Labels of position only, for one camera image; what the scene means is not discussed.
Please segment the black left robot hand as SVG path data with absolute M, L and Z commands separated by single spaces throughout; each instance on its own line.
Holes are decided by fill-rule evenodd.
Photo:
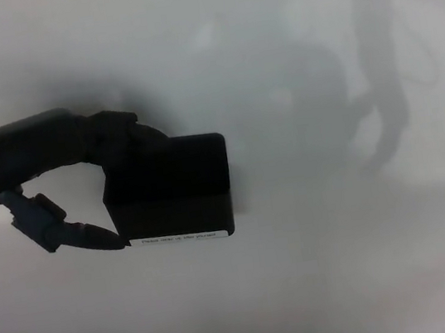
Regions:
M 129 242 L 108 229 L 69 223 L 66 213 L 46 196 L 32 198 L 22 185 L 57 168 L 88 163 L 114 169 L 166 144 L 168 136 L 141 124 L 135 113 L 102 111 L 78 115 L 53 109 L 0 127 L 0 205 L 12 225 L 45 251 L 66 245 L 83 249 L 120 250 Z

